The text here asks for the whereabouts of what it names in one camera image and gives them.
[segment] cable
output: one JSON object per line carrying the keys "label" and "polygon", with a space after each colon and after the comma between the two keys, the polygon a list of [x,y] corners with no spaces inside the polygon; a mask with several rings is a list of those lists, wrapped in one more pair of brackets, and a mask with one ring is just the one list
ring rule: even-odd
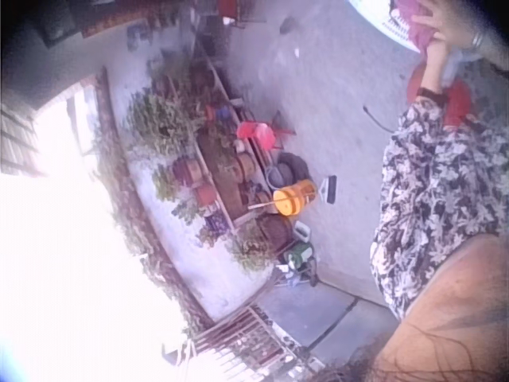
{"label": "cable", "polygon": [[380,127],[382,130],[386,131],[387,133],[395,133],[396,131],[393,131],[391,129],[387,129],[384,125],[382,125],[378,120],[377,118],[375,118],[373,116],[372,113],[369,112],[369,110],[367,109],[367,107],[365,105],[363,105],[363,110],[364,112],[369,116],[369,118],[371,118],[373,120],[374,123],[376,123],[378,125],[378,127]]}

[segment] yellow bucket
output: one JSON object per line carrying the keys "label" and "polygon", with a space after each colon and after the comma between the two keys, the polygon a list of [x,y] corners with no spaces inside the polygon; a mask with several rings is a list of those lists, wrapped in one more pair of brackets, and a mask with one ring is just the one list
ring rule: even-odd
{"label": "yellow bucket", "polygon": [[297,215],[317,195],[317,187],[309,179],[299,181],[274,191],[273,200],[279,213],[284,216]]}

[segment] bracelet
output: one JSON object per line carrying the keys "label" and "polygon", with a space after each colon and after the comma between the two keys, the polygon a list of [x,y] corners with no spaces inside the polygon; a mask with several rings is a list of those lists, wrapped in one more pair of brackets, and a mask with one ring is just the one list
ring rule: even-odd
{"label": "bracelet", "polygon": [[442,108],[445,106],[445,104],[449,100],[449,97],[446,96],[445,94],[438,94],[438,93],[432,92],[431,90],[426,89],[426,88],[419,88],[419,90],[417,91],[417,95],[431,99],[438,105],[438,107],[442,107]]}
{"label": "bracelet", "polygon": [[481,44],[483,43],[484,36],[486,35],[486,31],[477,31],[474,35],[474,38],[472,39],[472,48],[474,50],[479,50]]}

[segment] gray floor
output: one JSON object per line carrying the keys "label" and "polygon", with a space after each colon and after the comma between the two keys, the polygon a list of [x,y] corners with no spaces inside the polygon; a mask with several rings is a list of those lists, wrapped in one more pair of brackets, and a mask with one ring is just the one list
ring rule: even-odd
{"label": "gray floor", "polygon": [[358,348],[382,345],[398,326],[387,308],[323,283],[314,288],[308,283],[275,287],[259,305],[299,345],[311,347],[311,354],[324,363],[343,364]]}
{"label": "gray floor", "polygon": [[[352,294],[383,303],[369,270],[379,218],[382,156],[390,129],[406,107],[406,85],[421,57],[365,21],[345,1],[258,0],[264,23],[232,29],[227,74],[257,119],[282,112],[297,136],[286,150],[301,155],[320,183],[338,176],[336,203],[315,201],[299,218],[312,230],[320,277]],[[280,34],[288,16],[296,27]],[[507,119],[507,83],[486,63],[466,65],[481,117]],[[495,102],[488,102],[496,95]]]}

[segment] black and white floral shirt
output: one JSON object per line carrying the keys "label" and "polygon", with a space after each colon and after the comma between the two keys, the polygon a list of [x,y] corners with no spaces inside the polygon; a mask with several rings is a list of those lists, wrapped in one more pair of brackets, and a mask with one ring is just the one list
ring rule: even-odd
{"label": "black and white floral shirt", "polygon": [[463,242],[509,225],[509,128],[451,132],[442,114],[431,100],[412,104],[383,158],[371,271],[400,320]]}

